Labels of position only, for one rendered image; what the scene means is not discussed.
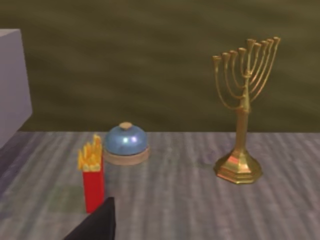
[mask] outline brown backdrop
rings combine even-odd
[[[250,130],[320,129],[318,0],[10,0],[0,28],[20,28],[34,114],[24,131],[233,131],[211,55],[246,38],[282,42]]]

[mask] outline blue dome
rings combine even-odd
[[[103,147],[114,155],[136,155],[147,149],[147,134],[140,127],[123,122],[107,133]]]

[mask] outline yellow fries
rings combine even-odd
[[[98,135],[93,135],[93,143],[87,142],[83,152],[78,150],[78,169],[83,172],[99,172],[102,164],[102,144]]]

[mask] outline gold menorah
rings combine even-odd
[[[230,153],[216,162],[213,170],[218,177],[235,184],[253,183],[263,174],[260,164],[250,156],[246,149],[248,116],[251,112],[251,103],[261,93],[269,78],[280,40],[279,37],[273,37],[273,39],[258,43],[254,39],[247,39],[247,49],[241,47],[238,48],[238,51],[231,50],[222,53],[221,56],[212,57],[214,78],[219,98],[225,107],[235,110],[237,114],[235,146]],[[238,55],[239,73],[243,79],[242,82],[237,80],[235,73]],[[228,92],[233,98],[239,100],[238,106],[230,106],[222,97],[218,79],[221,59],[223,62],[223,76]],[[242,92],[241,95],[236,95],[230,87],[229,70],[235,86]]]

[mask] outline wooden table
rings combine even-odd
[[[1,240],[60,240],[86,217],[77,151],[92,135],[19,132],[1,149]],[[116,240],[318,240],[320,134],[249,134],[264,172],[250,185],[212,171],[233,141],[232,133],[153,132],[149,161],[106,164]]]

